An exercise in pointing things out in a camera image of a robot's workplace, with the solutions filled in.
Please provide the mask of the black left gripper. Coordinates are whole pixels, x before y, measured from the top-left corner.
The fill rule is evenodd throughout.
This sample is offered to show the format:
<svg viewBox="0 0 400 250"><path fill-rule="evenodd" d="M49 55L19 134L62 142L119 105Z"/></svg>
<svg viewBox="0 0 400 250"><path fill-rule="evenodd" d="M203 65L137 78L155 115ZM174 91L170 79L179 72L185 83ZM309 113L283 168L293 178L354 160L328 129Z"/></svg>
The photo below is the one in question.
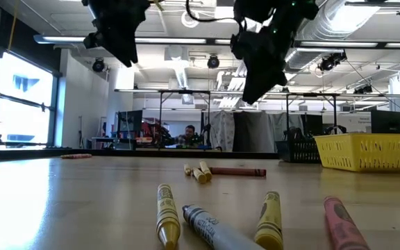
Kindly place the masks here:
<svg viewBox="0 0 400 250"><path fill-rule="evenodd" d="M127 67L138 62L135 31L146 19L147 0L81 0L93 16L99 46L111 48L111 54Z"/></svg>

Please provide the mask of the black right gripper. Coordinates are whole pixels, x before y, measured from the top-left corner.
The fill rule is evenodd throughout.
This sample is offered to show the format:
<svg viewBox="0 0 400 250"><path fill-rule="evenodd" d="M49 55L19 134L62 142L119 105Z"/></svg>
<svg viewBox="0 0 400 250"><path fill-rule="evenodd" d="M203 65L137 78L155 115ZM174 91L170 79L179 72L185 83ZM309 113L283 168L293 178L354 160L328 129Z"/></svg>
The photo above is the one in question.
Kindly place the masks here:
<svg viewBox="0 0 400 250"><path fill-rule="evenodd" d="M244 102L253 104L275 87L285 87L285 58L297 30L297 20L274 20L267 26L240 22L238 33L231 36L231 51L247 69Z"/></svg>

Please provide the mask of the light grey curtain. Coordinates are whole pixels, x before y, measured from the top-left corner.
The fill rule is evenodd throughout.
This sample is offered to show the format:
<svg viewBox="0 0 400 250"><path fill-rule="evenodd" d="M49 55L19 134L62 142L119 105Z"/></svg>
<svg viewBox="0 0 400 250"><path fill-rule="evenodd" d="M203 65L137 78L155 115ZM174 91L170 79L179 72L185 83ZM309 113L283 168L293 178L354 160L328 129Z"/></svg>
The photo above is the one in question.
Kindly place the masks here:
<svg viewBox="0 0 400 250"><path fill-rule="evenodd" d="M287 130L287 118L289 118L290 128L300 128L303 131L303 121L301 115L289 114L285 112L269 114L269 120L272 123L274 140L283 139L283 132Z"/></svg>

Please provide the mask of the dark grey curtain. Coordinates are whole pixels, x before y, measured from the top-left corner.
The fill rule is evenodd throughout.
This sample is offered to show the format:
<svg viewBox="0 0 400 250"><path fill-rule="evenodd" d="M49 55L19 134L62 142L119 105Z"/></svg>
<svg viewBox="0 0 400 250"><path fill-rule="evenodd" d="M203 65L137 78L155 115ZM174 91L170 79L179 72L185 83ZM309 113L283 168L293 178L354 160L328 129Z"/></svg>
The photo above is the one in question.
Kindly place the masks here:
<svg viewBox="0 0 400 250"><path fill-rule="evenodd" d="M263 112L235 112L233 152L276 153L274 122Z"/></svg>

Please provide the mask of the ceiling strip light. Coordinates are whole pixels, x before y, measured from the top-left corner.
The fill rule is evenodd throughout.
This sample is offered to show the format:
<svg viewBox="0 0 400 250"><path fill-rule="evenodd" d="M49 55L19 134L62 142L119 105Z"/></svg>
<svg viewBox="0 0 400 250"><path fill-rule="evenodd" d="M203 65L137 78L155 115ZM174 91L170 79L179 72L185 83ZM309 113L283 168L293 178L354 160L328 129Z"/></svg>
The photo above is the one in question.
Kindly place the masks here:
<svg viewBox="0 0 400 250"><path fill-rule="evenodd" d="M33 39L38 44L76 44L83 43L85 37L78 36L49 36L34 35ZM177 37L137 37L137 44L205 44L205 45L229 45L229 39L215 38L177 38Z"/></svg>
<svg viewBox="0 0 400 250"><path fill-rule="evenodd" d="M295 47L339 49L400 49L400 42L298 41Z"/></svg>

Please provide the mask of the patterned white curtain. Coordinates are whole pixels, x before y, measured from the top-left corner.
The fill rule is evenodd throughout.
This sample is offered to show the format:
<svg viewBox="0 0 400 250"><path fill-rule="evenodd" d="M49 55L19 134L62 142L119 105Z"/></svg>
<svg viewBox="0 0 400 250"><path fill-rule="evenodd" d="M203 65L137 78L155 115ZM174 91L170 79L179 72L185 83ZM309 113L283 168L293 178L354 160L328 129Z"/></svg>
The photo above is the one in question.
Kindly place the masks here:
<svg viewBox="0 0 400 250"><path fill-rule="evenodd" d="M222 151L232 152L235 135L234 114L224 110L212 112L210 126L212 147L220 147Z"/></svg>

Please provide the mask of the black plastic basket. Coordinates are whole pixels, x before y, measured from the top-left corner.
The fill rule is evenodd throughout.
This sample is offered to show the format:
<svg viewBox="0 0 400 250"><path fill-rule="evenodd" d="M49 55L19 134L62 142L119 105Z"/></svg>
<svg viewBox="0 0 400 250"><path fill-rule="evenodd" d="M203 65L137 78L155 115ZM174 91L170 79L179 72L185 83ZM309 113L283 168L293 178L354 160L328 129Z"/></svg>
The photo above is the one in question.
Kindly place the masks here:
<svg viewBox="0 0 400 250"><path fill-rule="evenodd" d="M276 141L276 148L279 158L285 162L306 164L321 162L314 139Z"/></svg>

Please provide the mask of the black computer monitor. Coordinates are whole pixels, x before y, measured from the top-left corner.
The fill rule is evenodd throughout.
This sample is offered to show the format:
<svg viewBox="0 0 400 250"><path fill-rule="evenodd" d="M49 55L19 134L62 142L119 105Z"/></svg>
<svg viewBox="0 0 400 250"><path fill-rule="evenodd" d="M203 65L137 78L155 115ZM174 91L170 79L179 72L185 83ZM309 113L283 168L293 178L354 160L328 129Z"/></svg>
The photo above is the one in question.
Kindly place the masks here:
<svg viewBox="0 0 400 250"><path fill-rule="evenodd" d="M400 134L400 112L373 110L371 111L372 133Z"/></svg>
<svg viewBox="0 0 400 250"><path fill-rule="evenodd" d="M116 133L118 138L132 139L140 137L142 130L142 111L124 111L117 113Z"/></svg>

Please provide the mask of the black ceiling track light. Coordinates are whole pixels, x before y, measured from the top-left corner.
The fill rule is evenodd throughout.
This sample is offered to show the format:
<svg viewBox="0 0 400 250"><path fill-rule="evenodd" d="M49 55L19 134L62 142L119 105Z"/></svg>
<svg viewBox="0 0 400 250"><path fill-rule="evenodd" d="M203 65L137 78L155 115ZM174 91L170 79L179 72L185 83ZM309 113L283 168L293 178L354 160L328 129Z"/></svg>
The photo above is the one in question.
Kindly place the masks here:
<svg viewBox="0 0 400 250"><path fill-rule="evenodd" d="M330 56L322 58L322 61L318 64L317 68L321 72L331 71L334 67L337 67L341 62L347 59L345 52L332 53Z"/></svg>

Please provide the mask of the red storage rack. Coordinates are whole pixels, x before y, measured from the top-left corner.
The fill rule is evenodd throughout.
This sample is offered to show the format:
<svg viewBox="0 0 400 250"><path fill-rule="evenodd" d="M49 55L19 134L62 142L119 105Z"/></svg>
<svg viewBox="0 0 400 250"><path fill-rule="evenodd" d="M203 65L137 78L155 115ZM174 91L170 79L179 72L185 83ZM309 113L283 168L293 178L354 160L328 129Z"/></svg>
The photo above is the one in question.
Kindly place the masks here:
<svg viewBox="0 0 400 250"><path fill-rule="evenodd" d="M160 120L154 117L142 118L141 136L144 138L160 139L169 137L169 131L160 124Z"/></svg>

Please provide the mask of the person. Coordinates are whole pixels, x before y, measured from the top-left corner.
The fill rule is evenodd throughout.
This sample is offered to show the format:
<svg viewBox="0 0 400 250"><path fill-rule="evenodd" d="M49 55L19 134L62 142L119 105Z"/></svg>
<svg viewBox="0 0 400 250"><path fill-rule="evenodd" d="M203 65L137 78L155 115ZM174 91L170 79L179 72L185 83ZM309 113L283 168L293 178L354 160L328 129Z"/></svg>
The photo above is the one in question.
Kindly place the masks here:
<svg viewBox="0 0 400 250"><path fill-rule="evenodd" d="M202 144L201 138L199 135L195 132L195 127L193 125L187 125L185 127L185 133L182 135L179 135L175 139L177 145L181 145L184 147L190 147L190 148L197 148L199 145Z"/></svg>

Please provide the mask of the yellow plastic basket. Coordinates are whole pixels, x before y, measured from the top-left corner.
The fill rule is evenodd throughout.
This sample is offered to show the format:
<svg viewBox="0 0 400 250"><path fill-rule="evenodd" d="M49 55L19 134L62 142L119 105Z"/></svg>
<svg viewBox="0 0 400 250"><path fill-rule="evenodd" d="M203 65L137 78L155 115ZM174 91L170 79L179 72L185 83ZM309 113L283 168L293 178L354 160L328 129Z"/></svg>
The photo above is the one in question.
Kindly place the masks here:
<svg viewBox="0 0 400 250"><path fill-rule="evenodd" d="M325 168L350 172L400 172L400 134L320 135L315 141Z"/></svg>

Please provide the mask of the large window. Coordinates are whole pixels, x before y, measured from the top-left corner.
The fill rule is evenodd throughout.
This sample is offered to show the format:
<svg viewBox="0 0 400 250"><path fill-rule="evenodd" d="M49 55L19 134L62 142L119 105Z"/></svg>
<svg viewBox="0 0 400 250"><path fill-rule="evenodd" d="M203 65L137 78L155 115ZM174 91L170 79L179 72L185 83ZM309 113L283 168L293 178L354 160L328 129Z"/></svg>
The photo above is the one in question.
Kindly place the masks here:
<svg viewBox="0 0 400 250"><path fill-rule="evenodd" d="M56 77L11 53L0 57L0 136L7 146L46 145L55 114Z"/></svg>

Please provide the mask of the white crayon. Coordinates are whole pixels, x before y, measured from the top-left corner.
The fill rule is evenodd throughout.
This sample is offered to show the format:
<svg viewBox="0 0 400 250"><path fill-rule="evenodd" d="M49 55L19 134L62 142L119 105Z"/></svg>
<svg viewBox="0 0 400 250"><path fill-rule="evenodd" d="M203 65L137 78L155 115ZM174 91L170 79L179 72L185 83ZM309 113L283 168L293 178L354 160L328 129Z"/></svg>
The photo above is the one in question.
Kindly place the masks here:
<svg viewBox="0 0 400 250"><path fill-rule="evenodd" d="M214 250L264 250L200 206L184 205L182 210L185 221Z"/></svg>

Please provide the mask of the white ventilation duct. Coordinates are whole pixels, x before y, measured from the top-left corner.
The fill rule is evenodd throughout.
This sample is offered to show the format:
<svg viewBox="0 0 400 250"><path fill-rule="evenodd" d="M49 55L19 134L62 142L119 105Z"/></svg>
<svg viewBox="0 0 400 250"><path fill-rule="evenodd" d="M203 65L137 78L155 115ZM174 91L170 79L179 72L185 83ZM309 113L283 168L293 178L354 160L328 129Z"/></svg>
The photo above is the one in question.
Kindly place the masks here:
<svg viewBox="0 0 400 250"><path fill-rule="evenodd" d="M188 49L181 45L169 45L165 48L165 64L174 70L178 87L188 89L186 69L190 66Z"/></svg>

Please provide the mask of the black frame workbench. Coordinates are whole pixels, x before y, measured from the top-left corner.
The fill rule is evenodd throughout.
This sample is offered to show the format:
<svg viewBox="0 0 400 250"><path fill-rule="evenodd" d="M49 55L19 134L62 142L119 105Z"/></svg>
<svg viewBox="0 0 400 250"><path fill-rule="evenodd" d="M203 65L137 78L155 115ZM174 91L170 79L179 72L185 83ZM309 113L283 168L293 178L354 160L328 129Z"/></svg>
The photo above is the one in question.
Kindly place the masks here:
<svg viewBox="0 0 400 250"><path fill-rule="evenodd" d="M210 90L190 90L190 89L174 89L174 90L139 90L139 89L132 89L132 90L124 90L124 89L114 89L115 92L132 92L132 93L136 93L136 92L150 92L150 93L154 93L154 92L158 92L160 95L160 99L159 99L159 122L160 122L160 130L159 130L159 134L162 133L162 113L163 113L163 104L164 102L173 95L173 93L177 93L177 94L190 94L190 95L196 95L198 94L200 97L203 96L203 94L206 94L208 96L208 99L205 100L207 106L208 106L208 123L206 125L206 133L207 133L207 138L206 138L206 145L208 147L211 147L211 141L210 141L210 101L211 101L211 91Z"/></svg>
<svg viewBox="0 0 400 250"><path fill-rule="evenodd" d="M370 111L388 101L373 94L365 96L341 93L270 92L256 102L256 109L267 113L317 115L324 125L346 127L351 114L370 115Z"/></svg>

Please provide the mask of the ribbed silver duct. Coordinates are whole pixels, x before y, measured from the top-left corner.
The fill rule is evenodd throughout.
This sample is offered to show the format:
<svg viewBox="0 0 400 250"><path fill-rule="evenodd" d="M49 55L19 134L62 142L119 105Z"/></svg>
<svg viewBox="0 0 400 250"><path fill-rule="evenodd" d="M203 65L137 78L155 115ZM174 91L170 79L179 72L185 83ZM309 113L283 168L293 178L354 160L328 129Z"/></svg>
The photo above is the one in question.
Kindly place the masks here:
<svg viewBox="0 0 400 250"><path fill-rule="evenodd" d="M314 20L297 33L296 40L345 40L380 10L378 6L346 6L347 1L367 0L328 0ZM325 54L291 49L285 59L286 70L297 72L305 69Z"/></svg>

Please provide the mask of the white wall sign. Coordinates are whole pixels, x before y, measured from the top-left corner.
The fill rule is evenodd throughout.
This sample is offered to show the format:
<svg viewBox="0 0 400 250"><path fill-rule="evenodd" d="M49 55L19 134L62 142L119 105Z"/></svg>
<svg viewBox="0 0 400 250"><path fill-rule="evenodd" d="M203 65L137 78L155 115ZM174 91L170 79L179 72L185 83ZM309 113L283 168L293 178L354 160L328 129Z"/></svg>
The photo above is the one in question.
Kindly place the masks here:
<svg viewBox="0 0 400 250"><path fill-rule="evenodd" d="M371 133L371 115L351 114L347 117L347 131L349 133Z"/></svg>

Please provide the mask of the black metal table frame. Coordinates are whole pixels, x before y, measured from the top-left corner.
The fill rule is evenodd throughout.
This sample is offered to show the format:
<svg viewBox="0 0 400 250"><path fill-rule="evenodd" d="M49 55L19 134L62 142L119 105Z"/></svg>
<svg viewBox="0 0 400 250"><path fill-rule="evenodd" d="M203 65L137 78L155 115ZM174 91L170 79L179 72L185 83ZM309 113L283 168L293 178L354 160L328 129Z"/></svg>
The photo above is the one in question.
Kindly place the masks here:
<svg viewBox="0 0 400 250"><path fill-rule="evenodd" d="M70 154L91 154L92 156L119 156L144 158L224 158L224 159L279 159L277 153L222 152L218 150L176 150L176 149L6 149L0 150L0 160L61 157Z"/></svg>

